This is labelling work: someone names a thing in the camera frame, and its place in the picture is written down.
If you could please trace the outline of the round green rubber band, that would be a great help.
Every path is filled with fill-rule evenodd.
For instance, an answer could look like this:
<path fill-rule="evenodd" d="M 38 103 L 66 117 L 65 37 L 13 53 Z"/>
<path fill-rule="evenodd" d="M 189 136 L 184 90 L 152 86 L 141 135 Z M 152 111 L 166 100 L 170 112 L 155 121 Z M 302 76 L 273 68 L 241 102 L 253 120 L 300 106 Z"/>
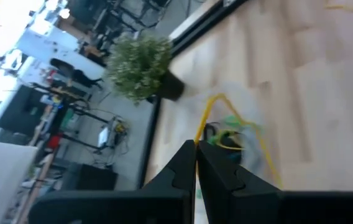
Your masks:
<path fill-rule="evenodd" d="M 259 144 L 255 138 L 254 130 L 250 126 L 242 126 L 237 122 L 237 119 L 233 116 L 226 116 L 220 121 L 213 121 L 221 123 L 221 129 L 233 130 L 239 132 L 241 143 L 244 150 L 254 150 L 259 147 Z"/>

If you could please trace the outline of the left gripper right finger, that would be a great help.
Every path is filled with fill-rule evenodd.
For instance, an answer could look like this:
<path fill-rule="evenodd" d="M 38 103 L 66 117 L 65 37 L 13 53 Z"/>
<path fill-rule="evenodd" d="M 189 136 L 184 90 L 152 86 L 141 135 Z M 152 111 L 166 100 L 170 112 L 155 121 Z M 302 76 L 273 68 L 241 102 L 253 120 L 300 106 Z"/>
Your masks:
<path fill-rule="evenodd" d="M 353 224 L 353 191 L 286 191 L 198 144 L 198 177 L 209 224 Z"/>

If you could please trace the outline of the yellow rubber band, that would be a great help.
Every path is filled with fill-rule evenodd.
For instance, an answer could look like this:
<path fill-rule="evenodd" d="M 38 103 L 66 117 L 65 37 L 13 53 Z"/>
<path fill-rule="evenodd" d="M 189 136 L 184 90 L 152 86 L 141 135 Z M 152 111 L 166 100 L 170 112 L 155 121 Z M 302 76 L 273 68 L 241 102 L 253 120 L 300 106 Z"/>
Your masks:
<path fill-rule="evenodd" d="M 233 130 L 221 130 L 212 137 L 212 143 L 230 151 L 242 151 L 244 147 L 239 138 L 241 134 Z"/>
<path fill-rule="evenodd" d="M 263 154 L 265 156 L 265 160 L 267 162 L 267 165 L 269 166 L 270 173 L 272 175 L 272 179 L 277 183 L 277 185 L 279 187 L 283 187 L 282 178 L 280 177 L 280 174 L 277 171 L 275 164 L 272 161 L 270 151 L 267 149 L 265 140 L 262 136 L 262 133 L 260 131 L 259 126 L 254 122 L 243 119 L 242 116 L 237 112 L 237 110 L 235 109 L 235 107 L 233 106 L 231 101 L 227 98 L 227 96 L 224 93 L 219 93 L 217 95 L 213 95 L 208 98 L 208 101 L 206 103 L 206 107 L 205 107 L 203 114 L 201 116 L 200 124 L 198 126 L 198 129 L 197 129 L 197 132 L 196 132 L 196 135 L 194 138 L 195 144 L 198 145 L 199 138 L 204 131 L 204 126 L 205 126 L 207 119 L 209 118 L 209 116 L 211 114 L 211 110 L 212 110 L 215 102 L 217 102 L 217 100 L 221 100 L 224 102 L 224 104 L 227 106 L 227 108 L 229 110 L 231 110 L 232 114 L 237 119 L 237 122 L 240 125 L 250 126 L 254 130 L 255 138 L 259 144 L 259 148 L 261 149 L 261 151 L 263 152 Z"/>

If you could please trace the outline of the black cabinet box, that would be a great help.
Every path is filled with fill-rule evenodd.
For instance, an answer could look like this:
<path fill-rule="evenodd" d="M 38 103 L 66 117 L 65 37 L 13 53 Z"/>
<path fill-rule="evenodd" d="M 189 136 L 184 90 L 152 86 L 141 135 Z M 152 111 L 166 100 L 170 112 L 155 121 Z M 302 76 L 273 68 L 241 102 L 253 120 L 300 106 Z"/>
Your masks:
<path fill-rule="evenodd" d="M 118 175 L 109 169 L 72 163 L 63 173 L 62 190 L 113 190 Z"/>

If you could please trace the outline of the clear plastic bin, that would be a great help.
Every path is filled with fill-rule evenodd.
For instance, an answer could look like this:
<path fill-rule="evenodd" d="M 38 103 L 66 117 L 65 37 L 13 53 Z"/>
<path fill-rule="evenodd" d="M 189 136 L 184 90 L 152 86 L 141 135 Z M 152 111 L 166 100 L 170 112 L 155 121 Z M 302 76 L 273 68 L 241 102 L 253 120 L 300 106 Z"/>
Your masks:
<path fill-rule="evenodd" d="M 192 97 L 189 103 L 200 115 L 196 138 L 223 149 L 230 160 L 266 181 L 280 183 L 253 93 L 227 83 Z"/>

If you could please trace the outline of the dark cabinet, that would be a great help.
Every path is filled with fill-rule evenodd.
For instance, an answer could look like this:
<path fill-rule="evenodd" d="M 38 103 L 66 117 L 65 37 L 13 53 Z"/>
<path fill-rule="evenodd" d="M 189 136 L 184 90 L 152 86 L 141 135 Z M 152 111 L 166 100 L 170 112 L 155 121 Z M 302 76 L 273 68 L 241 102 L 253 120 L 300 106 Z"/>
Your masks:
<path fill-rule="evenodd" d="M 32 138 L 47 107 L 44 98 L 48 93 L 22 85 L 1 115 L 0 128 Z"/>

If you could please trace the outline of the black table frame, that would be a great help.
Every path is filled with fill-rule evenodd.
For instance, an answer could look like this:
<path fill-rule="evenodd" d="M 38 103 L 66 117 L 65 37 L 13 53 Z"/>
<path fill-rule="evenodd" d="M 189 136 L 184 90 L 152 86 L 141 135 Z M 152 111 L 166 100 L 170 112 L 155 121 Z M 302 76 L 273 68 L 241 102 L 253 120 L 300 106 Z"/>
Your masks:
<path fill-rule="evenodd" d="M 194 12 L 187 17 L 171 34 L 172 57 L 176 57 L 186 48 L 196 42 L 201 36 L 205 35 L 214 26 L 220 23 L 227 16 L 232 14 L 238 7 L 249 0 L 207 0 Z M 154 108 L 150 116 L 149 126 L 144 144 L 143 158 L 140 165 L 140 173 L 136 187 L 139 189 L 144 186 L 149 167 L 149 159 L 152 144 L 160 114 L 162 100 L 154 96 Z"/>

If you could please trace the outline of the red object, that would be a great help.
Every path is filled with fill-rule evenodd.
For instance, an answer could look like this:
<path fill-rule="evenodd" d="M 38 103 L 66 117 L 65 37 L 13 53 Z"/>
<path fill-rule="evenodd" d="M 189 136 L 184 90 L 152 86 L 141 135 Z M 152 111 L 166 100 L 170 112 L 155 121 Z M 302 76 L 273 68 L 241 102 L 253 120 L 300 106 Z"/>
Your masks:
<path fill-rule="evenodd" d="M 47 148 L 51 149 L 52 151 L 56 151 L 60 146 L 61 138 L 62 137 L 60 135 L 51 136 L 48 140 Z"/>

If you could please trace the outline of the wide black rubber band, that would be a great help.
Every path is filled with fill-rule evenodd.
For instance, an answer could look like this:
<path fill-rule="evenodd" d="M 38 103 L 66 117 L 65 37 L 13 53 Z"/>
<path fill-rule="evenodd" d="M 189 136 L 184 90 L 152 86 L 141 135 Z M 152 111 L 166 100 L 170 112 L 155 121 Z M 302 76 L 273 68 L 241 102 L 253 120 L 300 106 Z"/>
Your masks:
<path fill-rule="evenodd" d="M 221 123 L 206 123 L 202 133 L 203 140 L 211 145 L 225 150 L 225 154 L 236 164 L 242 162 L 243 147 L 239 143 L 239 133 L 233 130 L 221 129 Z"/>

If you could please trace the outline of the potted green plant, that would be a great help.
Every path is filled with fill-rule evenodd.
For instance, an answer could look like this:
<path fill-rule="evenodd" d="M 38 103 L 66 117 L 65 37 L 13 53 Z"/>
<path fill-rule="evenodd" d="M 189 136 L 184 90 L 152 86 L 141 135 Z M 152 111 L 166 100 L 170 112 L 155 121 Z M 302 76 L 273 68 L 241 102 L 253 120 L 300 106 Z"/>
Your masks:
<path fill-rule="evenodd" d="M 114 91 L 138 105 L 152 96 L 177 101 L 185 84 L 169 69 L 172 42 L 166 37 L 120 36 L 106 59 L 103 78 Z"/>

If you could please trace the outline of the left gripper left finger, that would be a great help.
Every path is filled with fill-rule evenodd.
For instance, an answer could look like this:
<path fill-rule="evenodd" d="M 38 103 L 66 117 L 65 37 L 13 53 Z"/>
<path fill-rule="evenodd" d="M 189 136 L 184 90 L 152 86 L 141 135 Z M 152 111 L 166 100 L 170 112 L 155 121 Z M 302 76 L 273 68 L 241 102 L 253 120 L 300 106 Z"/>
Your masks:
<path fill-rule="evenodd" d="M 30 209 L 29 224 L 193 224 L 196 145 L 187 140 L 144 187 L 58 191 Z"/>

